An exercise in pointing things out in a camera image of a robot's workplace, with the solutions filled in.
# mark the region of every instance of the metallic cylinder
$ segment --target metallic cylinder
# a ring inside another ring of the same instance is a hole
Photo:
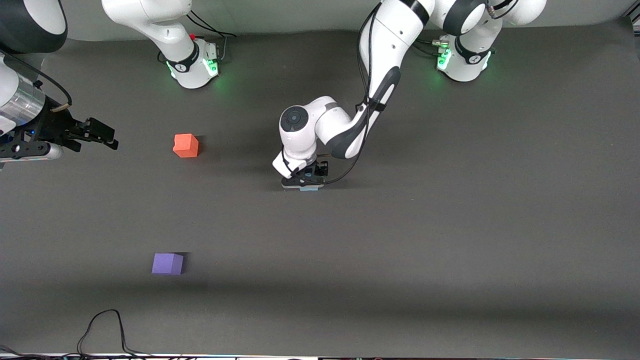
[[[18,89],[6,104],[0,106],[0,116],[15,122],[17,126],[27,124],[40,114],[46,98],[29,79],[18,74]]]

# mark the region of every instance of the gray table surface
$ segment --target gray table surface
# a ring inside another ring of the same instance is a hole
[[[285,192],[278,116],[321,95],[353,113],[355,40],[232,39],[221,77],[195,91],[150,41],[50,55],[73,114],[113,126],[120,149],[0,173],[0,343],[71,351],[115,307],[147,352],[639,358],[628,21],[507,29],[466,84],[411,50],[354,171]],[[201,136],[203,154],[174,155],[176,133]],[[186,273],[151,276],[156,252],[189,253]],[[118,352],[115,318],[86,345]]]

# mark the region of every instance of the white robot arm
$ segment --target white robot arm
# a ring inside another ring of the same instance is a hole
[[[400,81],[400,64],[435,7],[434,0],[382,0],[360,30],[358,50],[369,77],[367,97],[351,118],[336,101],[320,97],[291,106],[280,117],[282,152],[273,166],[287,179],[316,160],[316,139],[338,159],[360,153]]]
[[[104,143],[117,149],[115,131],[89,118],[77,121],[68,110],[46,96],[35,83],[6,61],[13,54],[50,53],[67,39],[67,22],[59,0],[5,0],[0,12],[0,168],[6,162],[59,158],[62,147],[80,151],[76,140]]]
[[[441,42],[448,42],[450,46],[441,50],[437,69],[455,81],[474,80],[487,67],[502,21],[526,25],[540,16],[546,4],[547,0],[489,0],[487,10],[473,29],[440,37]]]
[[[179,22],[191,11],[191,0],[102,0],[107,16],[151,39],[167,59],[171,75],[184,88],[206,85],[218,75],[215,44],[192,39]]]

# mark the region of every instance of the cube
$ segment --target cube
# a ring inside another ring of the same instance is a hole
[[[195,158],[198,156],[198,139],[193,134],[177,134],[173,138],[173,152],[181,158]]]
[[[180,275],[182,274],[182,255],[156,254],[151,274]]]

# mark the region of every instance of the green light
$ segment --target green light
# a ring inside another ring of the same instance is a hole
[[[218,62],[216,60],[202,59],[202,63],[212,78],[218,75]]]
[[[166,66],[169,68],[169,71],[171,72],[171,77],[175,79],[175,74],[173,73],[173,69],[171,68],[171,65],[169,65],[169,62],[166,62]]]
[[[445,70],[447,65],[449,64],[449,60],[451,59],[451,49],[447,49],[443,54],[440,55],[440,59],[438,60],[438,68],[440,70]]]
[[[489,58],[491,57],[491,51],[489,51],[489,53],[486,55],[486,60],[484,61],[484,65],[482,66],[482,69],[486,69],[486,67],[489,65]]]

